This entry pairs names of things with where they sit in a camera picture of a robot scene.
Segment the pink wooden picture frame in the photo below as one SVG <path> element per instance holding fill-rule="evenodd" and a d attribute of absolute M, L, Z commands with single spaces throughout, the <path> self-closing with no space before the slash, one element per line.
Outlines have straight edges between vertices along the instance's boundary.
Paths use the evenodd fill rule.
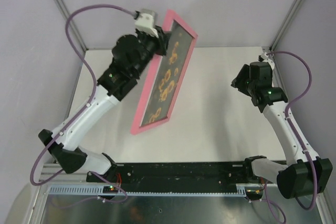
<path fill-rule="evenodd" d="M 194 37 L 194 39 L 193 39 L 193 41 L 190 45 L 190 49 L 188 51 L 184 67 L 181 71 L 181 76 L 179 78 L 179 81 L 178 81 L 178 84 L 177 84 L 177 87 L 176 87 L 176 90 L 175 90 L 175 93 L 174 93 L 174 97 L 173 97 L 173 100 L 172 100 L 172 103 L 171 103 L 171 107 L 170 107 L 168 115 L 165 119 L 162 119 L 160 121 L 157 121 L 157 122 L 154 122 L 152 124 L 145 125 L 145 126 L 141 125 L 143 117 L 144 117 L 145 109 L 147 107 L 147 104 L 148 104 L 148 101 L 149 101 L 149 98 L 150 98 L 150 95 L 151 95 L 151 92 L 152 92 L 152 89 L 153 89 L 156 74 L 158 73 L 158 69 L 160 67 L 160 63 L 161 63 L 161 60 L 162 60 L 162 57 L 163 57 L 163 56 L 155 55 L 153 60 L 150 63 L 149 68 L 148 68 L 148 73 L 147 73 L 147 76 L 146 76 L 146 79 L 145 79 L 145 82 L 144 82 L 144 86 L 143 86 L 143 90 L 142 90 L 142 93 L 141 93 L 141 96 L 140 96 L 140 99 L 139 99 L 138 107 L 137 107 L 137 110 L 136 110 L 136 113 L 135 113 L 135 116 L 134 116 L 134 120 L 133 120 L 133 123 L 132 123 L 132 126 L 131 126 L 131 134 L 133 134 L 133 135 L 137 135 L 137 134 L 142 133 L 146 130 L 152 129 L 152 128 L 157 127 L 157 126 L 159 126 L 163 123 L 166 123 L 170 119 L 171 114 L 173 112 L 173 108 L 175 106 L 175 102 L 176 102 L 178 93 L 180 91 L 180 88 L 181 88 L 181 85 L 182 85 L 182 82 L 183 82 L 183 78 L 185 76 L 189 61 L 190 61 L 191 56 L 192 56 L 193 49 L 194 49 L 194 47 L 196 45 L 196 41 L 197 41 L 197 33 L 190 27 L 190 25 L 187 24 L 186 21 L 184 21 L 175 11 L 173 11 L 171 9 L 167 10 L 167 12 L 166 12 L 165 19 L 164 19 L 164 22 L 163 22 L 163 30 L 164 31 L 171 31 L 172 24 L 173 24 L 174 21 L 177 21 L 178 23 L 180 23 L 182 25 L 182 27 L 185 30 L 187 30 L 187 32 L 190 33 Z"/>

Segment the sunflower photo print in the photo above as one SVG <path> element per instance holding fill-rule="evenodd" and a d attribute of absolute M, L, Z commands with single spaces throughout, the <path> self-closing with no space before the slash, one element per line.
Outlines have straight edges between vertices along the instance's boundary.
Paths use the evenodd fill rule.
<path fill-rule="evenodd" d="M 142 126 L 165 119 L 194 37 L 174 21 L 166 56 L 162 57 L 145 109 Z"/>

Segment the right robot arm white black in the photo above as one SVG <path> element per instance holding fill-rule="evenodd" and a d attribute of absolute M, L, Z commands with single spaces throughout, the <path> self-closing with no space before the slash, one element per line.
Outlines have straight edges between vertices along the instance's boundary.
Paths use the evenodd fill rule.
<path fill-rule="evenodd" d="M 288 98 L 284 90 L 272 83 L 273 66 L 268 62 L 243 65 L 231 86 L 251 98 L 272 126 L 286 158 L 281 165 L 264 156 L 246 158 L 243 179 L 254 183 L 262 177 L 278 186 L 286 199 L 324 192 L 333 166 L 320 158 L 311 147 L 292 114 L 286 110 Z"/>

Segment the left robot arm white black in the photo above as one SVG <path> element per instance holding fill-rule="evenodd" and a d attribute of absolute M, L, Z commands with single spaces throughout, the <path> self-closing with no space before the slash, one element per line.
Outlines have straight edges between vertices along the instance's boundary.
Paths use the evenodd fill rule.
<path fill-rule="evenodd" d="M 78 170 L 96 173 L 105 182 L 116 175 L 116 164 L 107 154 L 80 147 L 86 133 L 109 110 L 117 106 L 137 85 L 155 55 L 166 55 L 171 32 L 156 26 L 158 36 L 143 31 L 120 37 L 112 48 L 112 62 L 94 81 L 94 91 L 75 114 L 50 131 L 43 129 L 38 137 L 67 174 Z"/>

